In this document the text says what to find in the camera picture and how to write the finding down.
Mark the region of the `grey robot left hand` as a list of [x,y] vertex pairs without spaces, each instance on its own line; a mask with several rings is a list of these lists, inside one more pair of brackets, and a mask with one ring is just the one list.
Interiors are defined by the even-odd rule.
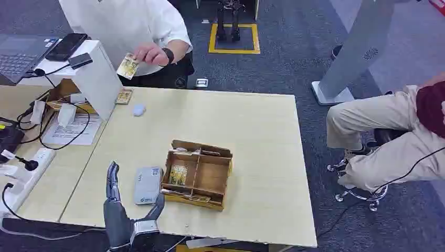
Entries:
[[119,165],[114,161],[108,167],[106,200],[103,204],[105,231],[110,242],[109,251],[155,251],[160,235],[157,219],[165,206],[161,193],[152,209],[139,219],[130,219],[121,203],[118,187]]

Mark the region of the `person's left hand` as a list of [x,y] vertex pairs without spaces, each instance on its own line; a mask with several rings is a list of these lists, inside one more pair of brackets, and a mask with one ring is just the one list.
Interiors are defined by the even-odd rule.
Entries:
[[146,43],[138,46],[134,52],[134,59],[148,65],[167,66],[169,58],[166,52],[155,43]]

